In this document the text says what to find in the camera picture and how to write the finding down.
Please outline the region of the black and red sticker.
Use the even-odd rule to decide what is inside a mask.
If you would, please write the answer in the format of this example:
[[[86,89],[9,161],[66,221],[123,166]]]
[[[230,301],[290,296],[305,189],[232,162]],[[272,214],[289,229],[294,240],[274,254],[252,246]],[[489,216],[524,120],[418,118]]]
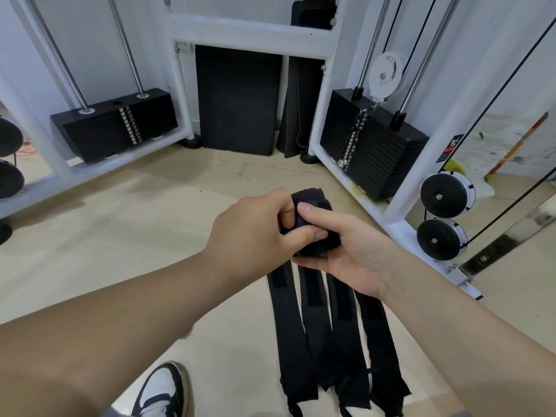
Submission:
[[[460,141],[463,139],[463,137],[465,136],[465,134],[457,134],[455,135],[450,142],[448,143],[448,145],[445,147],[445,149],[443,150],[442,154],[439,156],[439,158],[437,159],[436,163],[445,163],[450,156],[452,155],[452,153],[454,152],[454,150],[457,148],[457,146],[459,145]]]

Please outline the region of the white pulley wheel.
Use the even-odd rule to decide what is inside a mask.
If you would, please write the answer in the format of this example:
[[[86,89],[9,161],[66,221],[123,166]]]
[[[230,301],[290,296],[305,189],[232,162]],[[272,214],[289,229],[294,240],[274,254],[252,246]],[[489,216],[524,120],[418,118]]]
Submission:
[[[373,61],[367,74],[370,98],[385,102],[397,95],[407,85],[405,67],[407,56],[397,51],[387,51]]]

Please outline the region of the chrome guide rod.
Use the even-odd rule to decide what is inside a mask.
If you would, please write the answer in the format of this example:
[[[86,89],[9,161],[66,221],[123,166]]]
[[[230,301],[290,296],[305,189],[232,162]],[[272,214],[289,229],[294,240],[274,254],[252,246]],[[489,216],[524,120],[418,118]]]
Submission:
[[[389,125],[389,128],[392,131],[396,131],[398,132],[404,122],[405,119],[407,117],[407,106],[409,105],[410,101],[413,98],[413,95],[415,94],[419,84],[421,83],[422,77],[424,76],[424,73],[429,65],[430,60],[432,59],[432,56],[435,53],[435,50],[443,36],[443,34],[445,33],[445,30],[457,8],[457,5],[459,4],[460,0],[450,0],[449,5],[444,13],[444,15],[442,16],[442,19],[436,29],[436,32],[427,48],[427,51],[421,61],[421,64],[419,66],[418,71],[416,72],[412,83],[410,84],[410,87],[407,91],[407,94],[402,102],[402,104],[400,105],[400,108],[398,109],[398,111],[393,115],[392,121]]]
[[[120,38],[121,38],[121,41],[122,41],[122,45],[123,45],[123,48],[126,52],[127,60],[129,62],[129,66],[131,68],[131,71],[132,71],[132,74],[133,74],[133,77],[134,77],[134,80],[135,80],[135,83],[136,83],[136,86],[137,86],[137,89],[138,89],[138,93],[137,93],[136,97],[140,98],[140,99],[146,99],[146,98],[149,97],[149,94],[147,94],[145,92],[145,90],[143,89],[143,84],[141,83],[141,79],[140,79],[139,74],[138,74],[138,70],[137,70],[137,67],[136,67],[136,64],[135,64],[135,60],[134,60],[133,54],[131,52],[131,48],[129,46],[129,41],[128,41],[126,32],[124,30],[124,27],[123,27],[123,24],[122,24],[122,21],[121,21],[121,16],[120,16],[120,13],[119,13],[118,8],[117,8],[116,1],[115,0],[108,0],[108,2],[109,2],[109,6],[111,8],[112,15],[114,16],[116,27],[117,27],[117,30],[119,32],[119,35],[120,35]]]
[[[25,0],[26,3],[28,4],[29,8],[31,9],[35,19],[38,22],[38,25],[42,31],[42,33],[45,36],[45,40],[47,41],[48,45],[50,46],[54,57],[56,58],[56,60],[58,61],[64,75],[66,76],[66,79],[68,81],[68,83],[70,84],[72,91],[74,93],[74,95],[77,97],[78,102],[81,106],[79,113],[80,114],[84,114],[84,115],[89,115],[95,112],[95,110],[93,108],[91,108],[84,96],[82,95],[76,81],[73,78],[73,75],[70,71],[70,69],[68,68],[67,63],[65,62],[54,38],[52,37],[52,34],[47,26],[47,23],[45,22],[42,14],[40,13],[40,10],[36,4],[36,2],[34,0]]]
[[[375,48],[376,48],[376,45],[377,45],[377,42],[378,42],[378,39],[379,39],[379,36],[380,36],[380,33],[381,33],[381,29],[382,29],[383,24],[384,24],[386,13],[389,9],[390,1],[391,0],[383,0],[383,4],[382,4],[381,9],[380,9],[379,17],[378,17],[378,20],[376,22],[376,26],[375,26],[375,29],[374,29],[374,32],[373,32],[373,35],[372,35],[372,40],[371,40],[371,43],[369,45],[369,49],[367,51],[367,55],[366,55],[366,58],[365,58],[363,69],[361,71],[358,83],[357,83],[357,85],[355,86],[355,88],[352,92],[352,97],[351,97],[352,100],[360,100],[363,96],[365,79],[366,79],[368,70],[370,68],[370,64],[371,64],[371,61],[372,61],[372,56],[374,54],[374,51],[375,51]]]

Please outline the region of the person's right hand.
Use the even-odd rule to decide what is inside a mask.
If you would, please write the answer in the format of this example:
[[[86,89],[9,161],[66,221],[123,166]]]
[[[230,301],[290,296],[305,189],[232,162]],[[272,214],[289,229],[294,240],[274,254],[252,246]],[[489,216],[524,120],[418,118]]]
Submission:
[[[390,283],[398,282],[406,272],[404,262],[411,255],[371,225],[349,216],[350,230],[336,232],[339,247],[318,257],[295,257],[294,262],[330,273],[356,291],[384,300]]]

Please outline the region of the low black weight stack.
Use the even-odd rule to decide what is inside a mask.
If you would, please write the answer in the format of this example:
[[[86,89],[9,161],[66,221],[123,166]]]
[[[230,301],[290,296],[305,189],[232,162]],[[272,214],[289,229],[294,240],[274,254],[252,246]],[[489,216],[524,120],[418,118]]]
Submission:
[[[178,127],[170,93],[153,88],[145,95],[131,94],[94,104],[90,114],[74,109],[51,119],[76,156],[86,163],[97,162]]]

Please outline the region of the metal floor strip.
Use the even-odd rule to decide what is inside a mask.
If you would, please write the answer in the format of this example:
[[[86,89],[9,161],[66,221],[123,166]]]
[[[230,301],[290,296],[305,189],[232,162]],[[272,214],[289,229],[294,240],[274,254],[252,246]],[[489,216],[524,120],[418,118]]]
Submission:
[[[556,193],[460,265],[460,271],[472,280],[475,275],[492,266],[555,221]]]

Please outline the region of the black folded exercise mat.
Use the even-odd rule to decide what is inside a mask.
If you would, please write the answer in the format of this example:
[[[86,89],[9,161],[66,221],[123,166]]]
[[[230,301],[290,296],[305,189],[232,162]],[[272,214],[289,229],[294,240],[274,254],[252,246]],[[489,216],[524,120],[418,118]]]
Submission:
[[[335,0],[296,0],[291,8],[294,27],[331,30]],[[282,112],[277,149],[285,158],[309,153],[309,140],[323,80],[324,59],[288,57],[288,87]]]

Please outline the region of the person's left hand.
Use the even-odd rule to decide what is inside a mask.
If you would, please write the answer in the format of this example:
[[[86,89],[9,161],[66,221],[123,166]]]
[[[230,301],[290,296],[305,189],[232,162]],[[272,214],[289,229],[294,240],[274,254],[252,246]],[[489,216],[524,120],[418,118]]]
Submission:
[[[242,290],[293,257],[282,254],[280,238],[294,229],[295,211],[284,188],[242,197],[215,219],[203,263],[234,292]]]

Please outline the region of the person's right forearm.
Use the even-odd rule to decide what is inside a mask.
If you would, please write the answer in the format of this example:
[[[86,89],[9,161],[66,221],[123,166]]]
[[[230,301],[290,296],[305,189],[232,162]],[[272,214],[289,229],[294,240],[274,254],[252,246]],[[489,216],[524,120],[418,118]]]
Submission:
[[[472,417],[556,417],[556,354],[420,259],[386,265],[381,298]]]

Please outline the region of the black foam pad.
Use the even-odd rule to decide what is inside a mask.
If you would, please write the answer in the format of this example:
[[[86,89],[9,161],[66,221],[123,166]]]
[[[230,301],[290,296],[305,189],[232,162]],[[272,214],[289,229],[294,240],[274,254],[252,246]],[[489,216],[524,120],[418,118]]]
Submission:
[[[272,155],[282,55],[198,44],[195,62],[203,147]]]

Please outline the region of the tall black weight stack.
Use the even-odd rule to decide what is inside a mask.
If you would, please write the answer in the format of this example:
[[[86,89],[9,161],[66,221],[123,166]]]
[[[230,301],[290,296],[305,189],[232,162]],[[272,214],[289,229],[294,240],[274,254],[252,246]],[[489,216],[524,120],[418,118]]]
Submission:
[[[352,92],[331,92],[320,146],[372,201],[392,198],[429,136],[408,123],[393,131],[391,112]]]

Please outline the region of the person's left forearm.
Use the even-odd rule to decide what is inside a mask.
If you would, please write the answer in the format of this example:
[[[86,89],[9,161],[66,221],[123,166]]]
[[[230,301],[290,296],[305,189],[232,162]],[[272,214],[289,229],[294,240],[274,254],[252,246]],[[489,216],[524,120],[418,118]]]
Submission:
[[[99,417],[236,281],[199,253],[0,325],[0,417]]]

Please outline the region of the orange and yellow stick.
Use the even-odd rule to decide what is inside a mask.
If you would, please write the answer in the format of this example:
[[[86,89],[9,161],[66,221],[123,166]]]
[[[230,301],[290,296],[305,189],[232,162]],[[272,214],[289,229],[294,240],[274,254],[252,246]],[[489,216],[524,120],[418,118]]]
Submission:
[[[504,164],[514,155],[516,152],[524,145],[528,138],[546,121],[549,117],[549,112],[546,111],[528,130],[524,133],[518,142],[511,147],[511,149],[502,157],[497,164],[490,169],[490,171],[484,176],[484,181],[488,182],[498,170],[504,166]]]

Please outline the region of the black and white sneaker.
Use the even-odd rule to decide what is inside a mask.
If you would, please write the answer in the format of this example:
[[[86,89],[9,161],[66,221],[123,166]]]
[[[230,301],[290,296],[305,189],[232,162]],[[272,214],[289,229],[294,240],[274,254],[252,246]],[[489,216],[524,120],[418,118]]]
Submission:
[[[133,417],[192,417],[191,383],[183,364],[166,361],[144,382],[131,415]]]

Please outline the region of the black pulley wheel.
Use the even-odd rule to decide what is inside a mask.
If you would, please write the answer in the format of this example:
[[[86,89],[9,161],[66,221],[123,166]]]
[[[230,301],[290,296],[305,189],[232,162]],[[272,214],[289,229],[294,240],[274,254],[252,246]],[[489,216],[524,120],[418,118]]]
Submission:
[[[420,188],[420,200],[433,216],[454,218],[474,206],[476,189],[465,175],[442,171],[425,179]]]
[[[16,154],[23,143],[24,136],[18,126],[0,117],[0,158]]]
[[[467,249],[468,237],[462,226],[448,218],[433,218],[422,222],[416,238],[423,252],[438,261],[449,261]]]
[[[15,165],[0,159],[0,200],[18,194],[24,185],[23,173]]]

